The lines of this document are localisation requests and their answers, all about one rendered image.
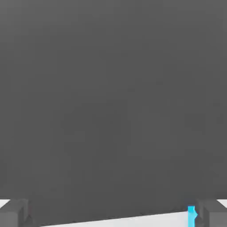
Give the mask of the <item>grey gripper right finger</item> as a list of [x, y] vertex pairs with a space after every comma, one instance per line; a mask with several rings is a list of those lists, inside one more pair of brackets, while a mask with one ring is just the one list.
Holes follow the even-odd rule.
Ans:
[[227, 227], [227, 207], [217, 200], [197, 200], [195, 227]]

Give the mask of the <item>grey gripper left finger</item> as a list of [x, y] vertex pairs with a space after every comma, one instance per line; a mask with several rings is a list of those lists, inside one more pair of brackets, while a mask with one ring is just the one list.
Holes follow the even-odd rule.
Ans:
[[29, 200], [12, 199], [1, 207], [0, 227], [33, 227]]

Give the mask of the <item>large cyan box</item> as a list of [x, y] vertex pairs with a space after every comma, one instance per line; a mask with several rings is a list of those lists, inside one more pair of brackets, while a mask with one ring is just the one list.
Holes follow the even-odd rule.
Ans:
[[188, 227], [195, 227], [195, 219], [197, 216], [195, 206], [188, 206]]

